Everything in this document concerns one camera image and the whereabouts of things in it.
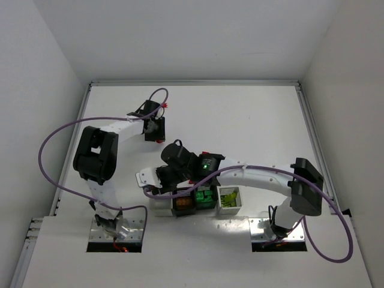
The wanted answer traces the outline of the lime square lego brick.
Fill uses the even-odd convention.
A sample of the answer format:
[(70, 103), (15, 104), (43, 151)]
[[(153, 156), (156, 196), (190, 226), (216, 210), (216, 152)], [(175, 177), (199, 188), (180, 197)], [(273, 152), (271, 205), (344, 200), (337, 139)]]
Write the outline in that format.
[(237, 207), (236, 198), (238, 196), (237, 192), (232, 192), (230, 194), (223, 194), (220, 196), (221, 206), (224, 208)]

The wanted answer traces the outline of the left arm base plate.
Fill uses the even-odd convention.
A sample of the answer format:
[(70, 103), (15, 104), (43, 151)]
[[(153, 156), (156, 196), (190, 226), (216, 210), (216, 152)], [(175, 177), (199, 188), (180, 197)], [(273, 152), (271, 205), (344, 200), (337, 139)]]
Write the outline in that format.
[(122, 218), (118, 220), (116, 229), (104, 228), (92, 221), (89, 232), (89, 242), (112, 243), (117, 242), (139, 243), (143, 238), (145, 220), (143, 218)]

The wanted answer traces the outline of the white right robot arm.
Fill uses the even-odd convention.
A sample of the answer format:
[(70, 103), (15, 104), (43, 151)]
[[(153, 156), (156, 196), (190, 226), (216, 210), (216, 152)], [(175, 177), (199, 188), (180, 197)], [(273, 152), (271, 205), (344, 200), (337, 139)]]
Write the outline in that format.
[(161, 152), (164, 165), (155, 169), (154, 195), (176, 190), (178, 184), (216, 186), (240, 185), (260, 188), (284, 195), (269, 218), (273, 234), (282, 238), (304, 216), (317, 217), (322, 213), (323, 176), (306, 158), (296, 158), (285, 171), (277, 167), (255, 167), (221, 154), (203, 152), (196, 155), (179, 140)]

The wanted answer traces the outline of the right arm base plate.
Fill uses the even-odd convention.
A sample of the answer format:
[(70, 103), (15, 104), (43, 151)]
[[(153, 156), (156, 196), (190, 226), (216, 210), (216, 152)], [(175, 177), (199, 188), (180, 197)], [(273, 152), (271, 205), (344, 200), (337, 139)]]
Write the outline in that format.
[(290, 230), (275, 228), (269, 218), (249, 218), (252, 243), (264, 244), (272, 241), (304, 242), (304, 230), (301, 223), (295, 223)]

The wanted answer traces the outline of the green upside-down lego brick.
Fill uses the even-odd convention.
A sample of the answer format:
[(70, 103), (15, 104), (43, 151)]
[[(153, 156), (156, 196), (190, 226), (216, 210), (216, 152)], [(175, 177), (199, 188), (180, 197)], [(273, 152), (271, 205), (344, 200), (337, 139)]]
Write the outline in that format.
[(205, 195), (204, 195), (204, 193), (202, 192), (202, 191), (198, 191), (197, 193), (196, 193), (196, 202), (197, 203), (202, 203), (202, 202), (204, 202), (205, 201)]

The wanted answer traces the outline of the orange brown lego brick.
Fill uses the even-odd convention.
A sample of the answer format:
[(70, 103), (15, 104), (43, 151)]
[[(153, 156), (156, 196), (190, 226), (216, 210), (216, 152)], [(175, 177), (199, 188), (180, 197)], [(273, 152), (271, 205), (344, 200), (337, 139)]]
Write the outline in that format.
[(179, 197), (175, 200), (175, 209), (177, 211), (184, 211), (194, 208), (194, 202), (191, 197)]

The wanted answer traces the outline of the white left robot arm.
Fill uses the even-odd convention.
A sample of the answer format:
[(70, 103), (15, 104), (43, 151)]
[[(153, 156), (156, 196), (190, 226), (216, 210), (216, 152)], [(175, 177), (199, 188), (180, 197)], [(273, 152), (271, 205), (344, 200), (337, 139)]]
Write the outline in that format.
[(125, 118), (103, 127), (87, 126), (82, 131), (73, 168), (91, 192), (89, 204), (97, 226), (110, 237), (120, 238), (127, 228), (112, 182), (119, 145), (138, 135), (143, 135), (147, 142), (165, 141), (165, 117), (158, 114), (163, 109), (164, 104), (146, 100)]

